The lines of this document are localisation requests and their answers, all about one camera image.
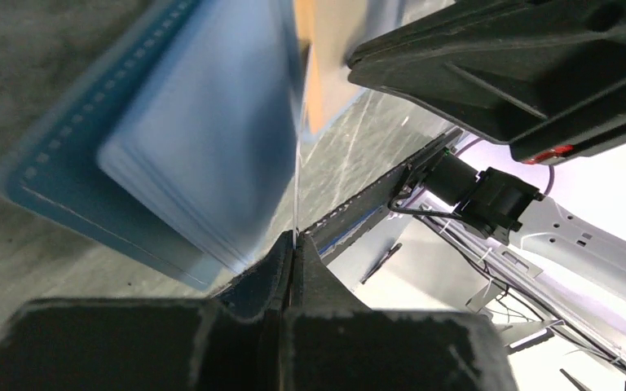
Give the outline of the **gold credit card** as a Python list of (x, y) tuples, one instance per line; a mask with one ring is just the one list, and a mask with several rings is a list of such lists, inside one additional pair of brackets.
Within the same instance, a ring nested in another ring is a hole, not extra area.
[(367, 1), (293, 2), (299, 43), (306, 60), (308, 136), (318, 138), (361, 94), (348, 82), (348, 52), (363, 36)]

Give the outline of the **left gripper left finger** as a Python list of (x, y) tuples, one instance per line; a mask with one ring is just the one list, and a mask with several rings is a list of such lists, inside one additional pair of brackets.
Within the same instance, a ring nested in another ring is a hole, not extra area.
[(292, 260), (285, 232), (213, 298), (27, 301), (0, 330), (0, 390), (277, 390)]

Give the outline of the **blue card holder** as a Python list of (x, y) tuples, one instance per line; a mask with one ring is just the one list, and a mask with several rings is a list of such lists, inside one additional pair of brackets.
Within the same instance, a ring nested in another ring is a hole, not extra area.
[[(240, 273), (318, 139), (293, 2), (155, 5), (2, 162), (0, 193), (194, 288)], [(367, 2), (348, 56), (402, 21)]]

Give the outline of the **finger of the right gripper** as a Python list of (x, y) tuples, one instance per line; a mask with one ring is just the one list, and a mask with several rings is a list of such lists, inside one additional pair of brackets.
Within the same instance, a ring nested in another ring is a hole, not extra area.
[(521, 163), (626, 144), (626, 1), (460, 1), (347, 63), (350, 82), (506, 145)]

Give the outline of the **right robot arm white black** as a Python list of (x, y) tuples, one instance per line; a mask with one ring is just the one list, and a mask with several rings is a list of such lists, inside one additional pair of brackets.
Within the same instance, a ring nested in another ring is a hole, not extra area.
[[(356, 47), (350, 82), (406, 99), (526, 165), (626, 143), (626, 1), (461, 1)], [(400, 180), (472, 235), (548, 258), (626, 300), (626, 242), (442, 137)]]

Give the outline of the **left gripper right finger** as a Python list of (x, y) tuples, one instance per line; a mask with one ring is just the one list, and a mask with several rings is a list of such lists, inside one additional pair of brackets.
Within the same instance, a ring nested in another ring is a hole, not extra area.
[(483, 316), (371, 310), (322, 263), (309, 235), (298, 237), (293, 262), (284, 389), (516, 389), (504, 344)]

